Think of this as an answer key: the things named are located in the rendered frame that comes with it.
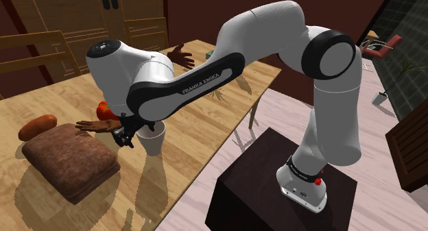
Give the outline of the white cup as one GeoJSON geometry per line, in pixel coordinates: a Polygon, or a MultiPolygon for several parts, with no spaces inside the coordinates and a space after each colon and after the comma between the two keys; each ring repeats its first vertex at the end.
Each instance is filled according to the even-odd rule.
{"type": "Polygon", "coordinates": [[[165,130],[165,123],[163,121],[157,121],[154,125],[154,131],[151,131],[151,129],[145,125],[136,132],[148,156],[157,156],[161,153],[165,138],[165,130]]]}

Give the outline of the red tomato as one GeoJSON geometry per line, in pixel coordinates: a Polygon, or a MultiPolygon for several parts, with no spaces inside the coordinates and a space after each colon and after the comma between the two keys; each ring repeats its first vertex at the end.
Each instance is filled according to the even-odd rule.
{"type": "Polygon", "coordinates": [[[97,118],[100,121],[106,121],[106,120],[116,120],[118,121],[119,118],[116,116],[108,106],[106,101],[101,101],[96,109],[96,115],[97,118]]]}

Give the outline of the brown hand figure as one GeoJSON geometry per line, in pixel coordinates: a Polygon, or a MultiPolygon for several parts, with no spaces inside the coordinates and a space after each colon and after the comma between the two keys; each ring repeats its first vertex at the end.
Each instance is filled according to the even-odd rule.
{"type": "Polygon", "coordinates": [[[75,127],[82,131],[104,133],[120,129],[122,125],[120,121],[110,119],[105,121],[78,121],[75,127]]]}
{"type": "Polygon", "coordinates": [[[191,58],[192,53],[183,52],[182,48],[184,47],[184,43],[182,42],[177,47],[175,47],[172,51],[167,53],[167,57],[176,64],[183,66],[187,69],[192,69],[195,66],[194,59],[191,58]]]}

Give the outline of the light wooden table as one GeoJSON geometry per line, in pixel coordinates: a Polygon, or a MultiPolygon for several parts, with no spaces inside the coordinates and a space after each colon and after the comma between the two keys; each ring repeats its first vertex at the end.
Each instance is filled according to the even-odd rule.
{"type": "Polygon", "coordinates": [[[93,120],[103,99],[89,74],[0,101],[0,231],[152,231],[268,89],[279,69],[247,66],[217,96],[207,95],[165,121],[162,152],[137,139],[116,146],[98,134],[120,171],[79,204],[69,203],[24,158],[18,132],[52,114],[59,124],[93,120]]]}

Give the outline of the brown bread loaf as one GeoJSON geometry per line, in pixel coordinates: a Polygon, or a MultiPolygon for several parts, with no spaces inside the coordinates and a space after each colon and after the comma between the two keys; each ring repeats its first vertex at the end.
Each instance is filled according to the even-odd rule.
{"type": "Polygon", "coordinates": [[[23,155],[61,196],[78,204],[120,170],[117,157],[88,132],[67,123],[35,136],[23,155]]]}

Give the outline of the wooden chair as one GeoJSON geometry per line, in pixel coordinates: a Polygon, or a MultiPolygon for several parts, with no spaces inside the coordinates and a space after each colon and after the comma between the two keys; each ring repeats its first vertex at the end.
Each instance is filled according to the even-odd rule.
{"type": "Polygon", "coordinates": [[[60,30],[0,36],[0,100],[53,84],[48,64],[68,62],[71,75],[82,74],[60,30]],[[58,43],[62,50],[55,53],[31,53],[39,44],[58,43]]]}
{"type": "Polygon", "coordinates": [[[161,51],[169,47],[165,17],[124,21],[126,44],[143,50],[161,51]]]}

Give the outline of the orange-brown sweet potato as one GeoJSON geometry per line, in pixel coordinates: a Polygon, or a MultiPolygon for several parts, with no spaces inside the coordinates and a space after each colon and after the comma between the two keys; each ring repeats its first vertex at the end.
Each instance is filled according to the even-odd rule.
{"type": "Polygon", "coordinates": [[[19,131],[21,141],[29,141],[35,136],[57,126],[57,118],[52,114],[44,114],[25,124],[19,131]]]}

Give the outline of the dark robot stand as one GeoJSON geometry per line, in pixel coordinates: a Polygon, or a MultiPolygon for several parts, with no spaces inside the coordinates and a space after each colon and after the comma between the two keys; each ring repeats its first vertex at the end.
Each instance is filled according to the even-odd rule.
{"type": "Polygon", "coordinates": [[[268,128],[218,177],[205,224],[211,231],[348,231],[357,181],[327,165],[318,214],[281,193],[276,171],[297,144],[268,128]]]}

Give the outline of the plant in white pot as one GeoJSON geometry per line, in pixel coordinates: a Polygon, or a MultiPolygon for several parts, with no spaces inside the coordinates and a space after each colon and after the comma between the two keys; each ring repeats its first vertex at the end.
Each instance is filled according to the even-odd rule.
{"type": "Polygon", "coordinates": [[[409,58],[405,58],[402,60],[401,65],[399,67],[399,73],[394,78],[394,82],[388,86],[383,92],[378,92],[372,99],[372,104],[375,106],[379,106],[388,98],[388,91],[396,85],[396,83],[401,79],[402,76],[406,73],[410,73],[412,71],[426,71],[425,66],[417,66],[413,65],[409,58]]]}

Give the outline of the red chair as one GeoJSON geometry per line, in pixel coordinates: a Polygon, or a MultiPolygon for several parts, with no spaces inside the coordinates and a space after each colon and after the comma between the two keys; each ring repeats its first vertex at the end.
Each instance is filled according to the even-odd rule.
{"type": "Polygon", "coordinates": [[[361,54],[369,58],[383,59],[402,41],[403,38],[397,34],[391,37],[387,42],[373,40],[367,47],[360,47],[361,54]]]}

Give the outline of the dark wooden cabinet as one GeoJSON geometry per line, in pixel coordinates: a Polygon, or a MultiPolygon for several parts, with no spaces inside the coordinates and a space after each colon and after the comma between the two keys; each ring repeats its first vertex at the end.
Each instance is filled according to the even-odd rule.
{"type": "Polygon", "coordinates": [[[401,188],[409,193],[428,184],[428,98],[386,135],[401,188]]]}

